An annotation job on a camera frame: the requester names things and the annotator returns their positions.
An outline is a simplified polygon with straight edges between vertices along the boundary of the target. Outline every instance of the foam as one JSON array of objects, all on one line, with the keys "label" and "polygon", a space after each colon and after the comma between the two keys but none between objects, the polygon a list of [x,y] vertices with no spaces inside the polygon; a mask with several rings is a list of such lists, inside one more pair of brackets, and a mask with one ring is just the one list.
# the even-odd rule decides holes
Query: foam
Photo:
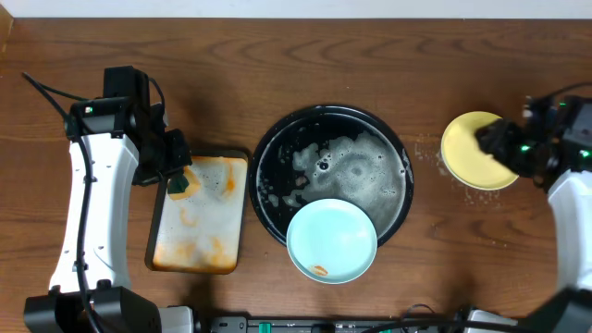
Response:
[{"label": "foam", "polygon": [[316,143],[294,152],[292,167],[303,171],[308,183],[283,197],[285,204],[300,207],[296,195],[309,203],[325,198],[346,200],[369,215],[380,237],[399,214],[405,193],[405,167],[385,142],[384,136],[380,140],[365,131],[355,140],[345,136],[331,140],[320,152]]}]

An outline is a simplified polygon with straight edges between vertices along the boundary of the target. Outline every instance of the yellow dish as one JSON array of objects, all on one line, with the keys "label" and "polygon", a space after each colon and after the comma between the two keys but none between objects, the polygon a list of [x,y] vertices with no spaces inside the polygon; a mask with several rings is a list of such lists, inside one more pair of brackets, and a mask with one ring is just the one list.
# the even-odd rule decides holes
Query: yellow dish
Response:
[{"label": "yellow dish", "polygon": [[464,184],[494,191],[512,184],[518,176],[479,149],[475,131],[500,116],[474,111],[456,117],[442,135],[442,159],[450,173]]}]

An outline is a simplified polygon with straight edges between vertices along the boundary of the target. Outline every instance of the wooden table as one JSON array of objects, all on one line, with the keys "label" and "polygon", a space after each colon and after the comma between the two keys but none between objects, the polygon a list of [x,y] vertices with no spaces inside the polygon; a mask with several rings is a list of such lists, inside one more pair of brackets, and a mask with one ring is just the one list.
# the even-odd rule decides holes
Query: wooden table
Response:
[{"label": "wooden table", "polygon": [[143,257],[156,187],[133,188],[127,256],[141,296],[203,315],[388,318],[418,302],[528,314],[555,289],[545,194],[528,179],[465,187],[438,159],[440,136],[464,112],[518,118],[525,95],[589,80],[591,31],[584,21],[17,19],[0,64],[0,330],[24,331],[25,298],[47,292],[70,190],[60,118],[19,73],[94,97],[103,69],[120,65],[158,80],[193,147],[252,152],[283,115],[335,102],[384,119],[415,174],[405,224],[368,272],[339,286],[299,273],[249,203],[234,273],[152,272]]}]

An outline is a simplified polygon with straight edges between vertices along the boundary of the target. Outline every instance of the black pan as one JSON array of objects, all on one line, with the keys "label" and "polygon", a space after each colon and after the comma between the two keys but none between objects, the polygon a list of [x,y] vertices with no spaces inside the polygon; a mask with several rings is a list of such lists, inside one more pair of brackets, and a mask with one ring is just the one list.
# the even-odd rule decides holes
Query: black pan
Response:
[{"label": "black pan", "polygon": [[249,192],[261,223],[284,245],[300,207],[334,198],[370,216],[380,246],[409,212],[413,171],[382,120],[348,106],[317,105],[282,118],[265,134],[253,155]]}]

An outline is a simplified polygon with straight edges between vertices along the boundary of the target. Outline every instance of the white wall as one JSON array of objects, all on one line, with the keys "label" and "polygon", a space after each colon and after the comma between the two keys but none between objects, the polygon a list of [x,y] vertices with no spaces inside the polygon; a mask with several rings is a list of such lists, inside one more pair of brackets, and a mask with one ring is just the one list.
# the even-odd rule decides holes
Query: white wall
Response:
[{"label": "white wall", "polygon": [[15,18],[592,19],[592,0],[0,0]]}]

